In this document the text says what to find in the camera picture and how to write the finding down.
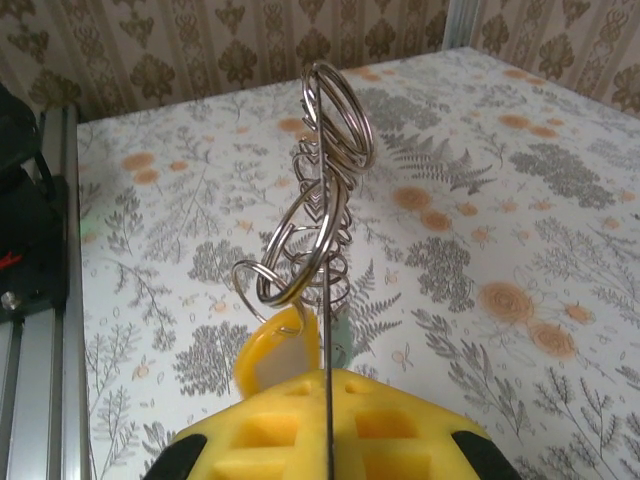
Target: black rubber pad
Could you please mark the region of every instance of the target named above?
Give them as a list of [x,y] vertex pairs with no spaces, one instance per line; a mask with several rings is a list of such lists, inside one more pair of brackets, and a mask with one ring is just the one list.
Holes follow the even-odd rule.
[[169,445],[143,480],[187,480],[206,443],[207,437],[193,434]]
[[453,440],[480,480],[522,480],[495,443],[472,432],[456,432]]

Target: plastic tag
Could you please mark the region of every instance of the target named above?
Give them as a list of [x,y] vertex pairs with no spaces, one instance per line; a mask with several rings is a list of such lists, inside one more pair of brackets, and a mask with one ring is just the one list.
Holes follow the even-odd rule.
[[342,304],[331,324],[331,367],[347,368],[353,359],[353,337],[349,327],[349,307]]
[[318,321],[313,312],[307,309],[306,313],[307,323],[299,335],[282,331],[300,329],[300,315],[290,307],[276,313],[249,337],[234,367],[235,381],[244,398],[320,368]]

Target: fern pattern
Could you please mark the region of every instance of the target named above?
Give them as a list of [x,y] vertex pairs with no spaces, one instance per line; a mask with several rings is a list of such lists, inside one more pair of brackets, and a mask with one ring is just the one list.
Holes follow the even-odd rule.
[[[349,192],[334,366],[478,423],[524,479],[640,479],[638,121],[471,49],[344,75],[376,155]],[[299,101],[284,82],[79,125],[92,478],[142,479],[240,400],[260,326],[240,294],[277,310],[231,269],[261,261],[300,194]],[[307,223],[291,251],[313,247]]]
[[496,180],[481,178],[493,165],[472,168],[473,160],[469,150],[465,149],[460,158],[454,158],[448,138],[434,145],[433,137],[430,136],[420,146],[419,151],[406,151],[401,147],[393,156],[393,161],[399,165],[398,170],[407,172],[413,180],[426,179],[445,183],[450,186],[451,191],[466,188],[468,195],[478,193],[482,185]]
[[371,298],[375,290],[376,278],[373,273],[373,259],[371,259],[364,274],[353,282],[349,297],[349,321],[354,358],[366,352],[375,355],[372,348],[374,340],[384,332],[402,324],[401,320],[384,321],[378,319],[400,299],[401,293],[379,301]]

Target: square hole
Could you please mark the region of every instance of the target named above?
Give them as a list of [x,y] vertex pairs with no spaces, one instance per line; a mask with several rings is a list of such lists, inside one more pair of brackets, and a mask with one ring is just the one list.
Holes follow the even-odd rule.
[[355,416],[360,438],[416,438],[414,421],[398,410],[370,410]]
[[298,427],[299,421],[294,415],[256,415],[242,425],[231,448],[292,447]]
[[367,480],[425,480],[431,458],[427,454],[375,452],[363,456]]
[[289,390],[285,395],[290,397],[305,397],[311,393],[311,384],[304,382],[301,385]]
[[371,393],[371,388],[360,382],[351,381],[344,386],[344,391],[347,393]]
[[284,463],[217,465],[208,480],[282,480]]

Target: yellow plastic base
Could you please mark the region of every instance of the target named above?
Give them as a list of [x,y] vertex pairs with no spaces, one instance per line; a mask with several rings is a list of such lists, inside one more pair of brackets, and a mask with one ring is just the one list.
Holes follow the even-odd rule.
[[[467,418],[333,370],[336,480],[476,480],[451,438]],[[326,480],[324,371],[276,385],[180,432],[208,441],[189,480]]]

